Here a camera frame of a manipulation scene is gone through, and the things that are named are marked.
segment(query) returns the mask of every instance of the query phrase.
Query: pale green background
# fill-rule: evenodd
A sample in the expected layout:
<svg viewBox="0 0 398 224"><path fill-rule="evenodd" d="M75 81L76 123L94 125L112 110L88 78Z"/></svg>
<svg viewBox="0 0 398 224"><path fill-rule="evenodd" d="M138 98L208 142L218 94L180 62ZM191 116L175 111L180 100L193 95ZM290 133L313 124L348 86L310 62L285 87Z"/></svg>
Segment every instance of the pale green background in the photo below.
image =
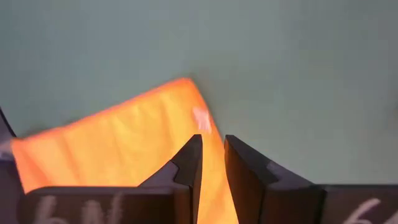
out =
<svg viewBox="0 0 398 224"><path fill-rule="evenodd" d="M2 0L20 136L194 73L223 134L315 182L398 182L397 0Z"/></svg>

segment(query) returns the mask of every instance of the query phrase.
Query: green wall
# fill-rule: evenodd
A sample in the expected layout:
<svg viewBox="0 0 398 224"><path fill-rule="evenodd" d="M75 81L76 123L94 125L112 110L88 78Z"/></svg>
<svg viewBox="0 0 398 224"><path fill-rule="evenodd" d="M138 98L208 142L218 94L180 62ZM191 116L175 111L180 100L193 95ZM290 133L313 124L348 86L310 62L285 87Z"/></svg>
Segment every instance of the green wall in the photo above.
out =
<svg viewBox="0 0 398 224"><path fill-rule="evenodd" d="M223 134L315 182L398 182L396 0L3 0L20 136L191 75Z"/></svg>

